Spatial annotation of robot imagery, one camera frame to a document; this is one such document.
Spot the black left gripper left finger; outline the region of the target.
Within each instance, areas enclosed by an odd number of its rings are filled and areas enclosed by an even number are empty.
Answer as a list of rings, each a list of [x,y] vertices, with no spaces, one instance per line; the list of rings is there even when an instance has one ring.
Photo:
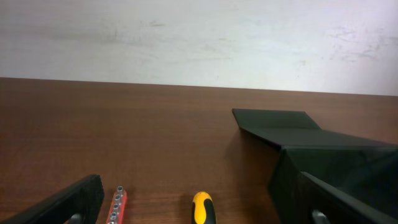
[[[34,206],[6,219],[8,224],[65,223],[78,215],[79,223],[95,224],[104,200],[101,177],[90,174]]]

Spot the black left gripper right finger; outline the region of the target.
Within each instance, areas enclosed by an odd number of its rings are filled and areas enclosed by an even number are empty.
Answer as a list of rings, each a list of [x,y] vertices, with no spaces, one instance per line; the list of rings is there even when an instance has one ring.
[[[298,175],[298,222],[395,224],[397,219],[307,172],[300,172]]]

